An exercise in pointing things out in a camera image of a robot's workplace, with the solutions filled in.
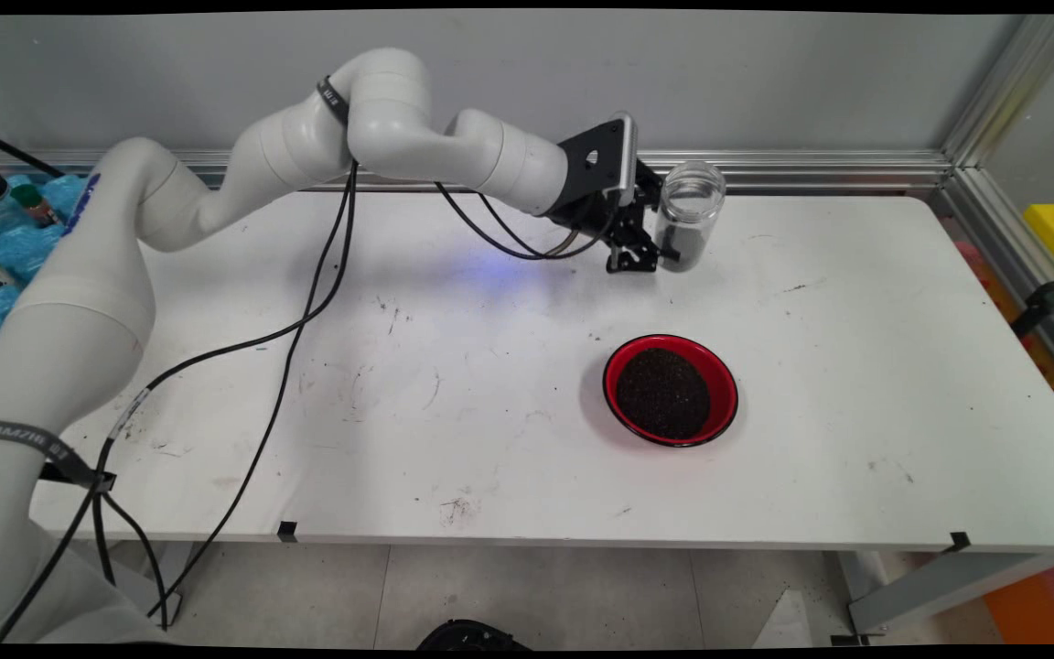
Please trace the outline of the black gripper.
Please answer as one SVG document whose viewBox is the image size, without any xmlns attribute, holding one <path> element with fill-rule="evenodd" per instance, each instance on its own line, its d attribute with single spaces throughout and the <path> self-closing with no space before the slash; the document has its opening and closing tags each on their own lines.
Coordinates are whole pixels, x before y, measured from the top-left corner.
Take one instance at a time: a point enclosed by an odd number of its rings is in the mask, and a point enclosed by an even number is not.
<svg viewBox="0 0 1054 659">
<path fill-rule="evenodd" d="M 618 190 L 597 191 L 557 206 L 546 212 L 545 217 L 586 236 L 601 236 L 609 247 L 608 274 L 652 274 L 660 263 L 661 251 L 643 226 L 644 206 L 660 206 L 662 178 L 652 167 L 635 161 L 633 185 L 630 203 L 622 203 Z"/>
</svg>

